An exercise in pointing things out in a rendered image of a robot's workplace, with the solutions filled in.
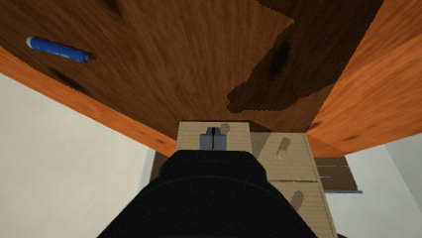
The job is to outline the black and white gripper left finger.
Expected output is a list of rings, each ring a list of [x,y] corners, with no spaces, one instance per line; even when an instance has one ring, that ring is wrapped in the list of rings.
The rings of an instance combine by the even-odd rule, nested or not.
[[[199,150],[213,150],[214,127],[208,127],[206,134],[200,134]]]

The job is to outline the tan wooden chest of drawers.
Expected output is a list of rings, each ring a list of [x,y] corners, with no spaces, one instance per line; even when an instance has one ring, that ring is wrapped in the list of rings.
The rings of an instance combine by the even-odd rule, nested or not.
[[[327,202],[327,199],[326,199],[326,195],[325,195],[325,192],[324,192],[324,189],[323,189],[323,186],[322,186],[322,182],[321,182],[320,177],[319,177],[319,174],[318,174],[318,170],[317,170],[317,167],[316,167],[316,164],[315,164],[313,155],[312,155],[312,151],[311,151],[311,148],[310,148],[310,145],[309,145],[309,142],[308,142],[306,133],[263,133],[263,132],[250,132],[250,134],[251,135],[303,135],[304,140],[305,140],[305,143],[306,143],[306,146],[307,146],[307,150],[308,150],[308,153],[309,153],[309,156],[310,156],[310,160],[311,160],[311,163],[312,163],[312,166],[313,166],[313,170],[314,170],[314,173],[315,173],[315,176],[316,176],[316,179],[317,180],[296,181],[296,182],[270,181],[270,183],[272,185],[319,185],[319,189],[320,189],[320,192],[321,192],[321,195],[322,195],[322,199],[323,199],[323,202],[324,202],[324,205],[325,205],[325,209],[326,209],[326,212],[327,212],[327,216],[328,216],[328,219],[329,219],[329,223],[330,223],[330,226],[331,226],[331,229],[332,229],[333,236],[334,236],[334,238],[338,238],[338,235],[337,235],[337,232],[336,232],[336,228],[335,228],[335,225],[334,225],[334,222],[333,222],[333,218],[332,218],[332,215],[331,215],[331,212],[330,212],[330,208],[329,208],[329,205],[328,205],[328,202]]]

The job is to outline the dark olive drawer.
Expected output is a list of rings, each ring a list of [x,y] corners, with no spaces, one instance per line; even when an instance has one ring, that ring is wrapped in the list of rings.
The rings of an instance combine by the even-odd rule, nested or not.
[[[268,181],[317,180],[303,135],[251,135],[251,142]]]
[[[199,150],[200,134],[208,127],[219,127],[227,136],[227,151],[246,151],[253,154],[249,122],[179,122],[176,149]]]
[[[274,185],[318,238],[334,238],[319,185]]]

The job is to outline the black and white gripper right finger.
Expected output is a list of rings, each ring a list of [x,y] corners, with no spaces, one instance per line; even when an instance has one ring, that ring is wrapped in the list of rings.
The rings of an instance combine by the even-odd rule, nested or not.
[[[227,136],[221,134],[219,127],[214,127],[213,131],[213,150],[226,151],[227,150]]]

